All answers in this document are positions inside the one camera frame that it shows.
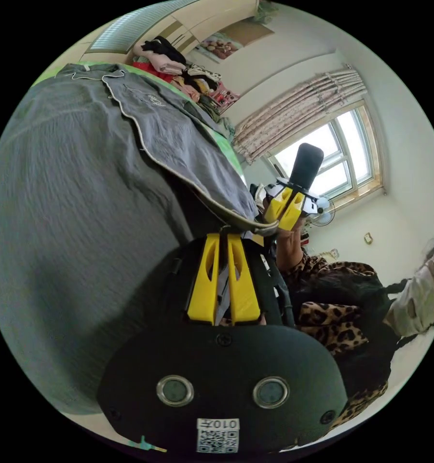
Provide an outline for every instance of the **red clothing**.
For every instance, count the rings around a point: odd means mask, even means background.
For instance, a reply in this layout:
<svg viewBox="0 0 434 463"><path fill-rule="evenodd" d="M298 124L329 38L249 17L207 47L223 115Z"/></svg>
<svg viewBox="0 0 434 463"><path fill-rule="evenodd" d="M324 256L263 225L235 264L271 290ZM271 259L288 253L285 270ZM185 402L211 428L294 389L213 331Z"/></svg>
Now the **red clothing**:
<svg viewBox="0 0 434 463"><path fill-rule="evenodd" d="M163 81L166 81L167 83L172 82L172 79L174 76L171 76L170 74L164 74L163 72L158 72L151 63L133 63L133 67L141 69L142 71L149 72L153 76L159 77Z"/></svg>

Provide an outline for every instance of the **leopard print shirt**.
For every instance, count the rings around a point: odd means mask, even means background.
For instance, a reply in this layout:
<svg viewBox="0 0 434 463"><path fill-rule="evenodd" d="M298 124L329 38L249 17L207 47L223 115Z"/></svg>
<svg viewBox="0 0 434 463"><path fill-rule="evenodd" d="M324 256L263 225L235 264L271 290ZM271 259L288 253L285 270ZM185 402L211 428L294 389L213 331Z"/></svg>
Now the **leopard print shirt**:
<svg viewBox="0 0 434 463"><path fill-rule="evenodd" d="M282 272L288 288L296 286L301 279L340 270L345 273L373 276L376 272L367 264L359 262L328 263L324 258L309 257L304 253L301 262L292 269ZM302 304L297 326L300 331L312 336L323 344L333 356L353 351L368 343L363 332L354 325L361 315L361 309L353 305L319 304L314 301ZM333 422L329 430L358 416L387 390L387 381L377 389L359 391L348 398L342 414Z"/></svg>

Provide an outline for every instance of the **floral curtain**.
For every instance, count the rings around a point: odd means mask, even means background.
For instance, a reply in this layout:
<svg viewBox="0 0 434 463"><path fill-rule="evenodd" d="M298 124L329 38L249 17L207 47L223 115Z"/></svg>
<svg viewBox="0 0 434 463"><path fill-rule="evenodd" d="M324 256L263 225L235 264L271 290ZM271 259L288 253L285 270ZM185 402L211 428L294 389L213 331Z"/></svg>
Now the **floral curtain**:
<svg viewBox="0 0 434 463"><path fill-rule="evenodd" d="M241 122L234 149L252 164L299 130L366 94L358 72L350 67L325 72L300 83Z"/></svg>

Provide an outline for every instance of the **pile of clothes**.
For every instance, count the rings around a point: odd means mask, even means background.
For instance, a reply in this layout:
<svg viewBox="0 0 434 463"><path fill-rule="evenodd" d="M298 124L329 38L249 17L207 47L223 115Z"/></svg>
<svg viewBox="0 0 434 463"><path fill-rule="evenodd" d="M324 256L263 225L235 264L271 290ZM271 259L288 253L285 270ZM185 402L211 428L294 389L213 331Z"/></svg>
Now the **pile of clothes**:
<svg viewBox="0 0 434 463"><path fill-rule="evenodd" d="M182 91L220 125L222 133L232 142L234 126L228 118L220 116L223 107L218 99L221 95L230 93L223 86L220 74L188 63L186 58L161 36L135 44L133 51L136 55L134 67L155 75Z"/></svg>

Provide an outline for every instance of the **green bedsheet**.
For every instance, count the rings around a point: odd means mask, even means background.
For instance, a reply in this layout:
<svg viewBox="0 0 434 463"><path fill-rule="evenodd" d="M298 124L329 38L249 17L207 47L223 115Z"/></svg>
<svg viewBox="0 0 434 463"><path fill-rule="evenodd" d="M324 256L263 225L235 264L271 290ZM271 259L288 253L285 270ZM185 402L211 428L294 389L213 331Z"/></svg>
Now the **green bedsheet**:
<svg viewBox="0 0 434 463"><path fill-rule="evenodd" d="M95 64L107 64L102 61L79 61L77 64L82 64L82 65L87 65L87 66L93 66ZM184 98L188 98L198 109L201 109L191 98L189 98L187 95L182 93L179 89L175 88L173 85L167 83L166 81L163 81L159 77L153 76L152 74L149 74L148 72L145 72L141 69L135 68L133 66L129 66L127 64L124 64L125 68L134 74L139 74L139 75L144 75L147 76L149 79L153 79L154 81L160 83L161 85L165 85L167 88L172 90L173 92L181 95ZM40 77L32 84L32 86L38 84L39 82L42 82L46 79L49 79L51 77L54 77L64 66L58 66L56 68L50 69L45 71ZM244 180L244 175L243 175L243 170L241 168L241 165L238 161L238 158L236 156L236 153L233 151L233 148L231 147L231 144L229 141L221 134L216 132L215 130L211 129L207 125L203 124L203 127L209 132L211 137L214 139L214 141L217 143L218 147L220 148L220 151L225 155L225 157L228 159L230 164L233 166L233 168L238 172L240 177Z"/></svg>

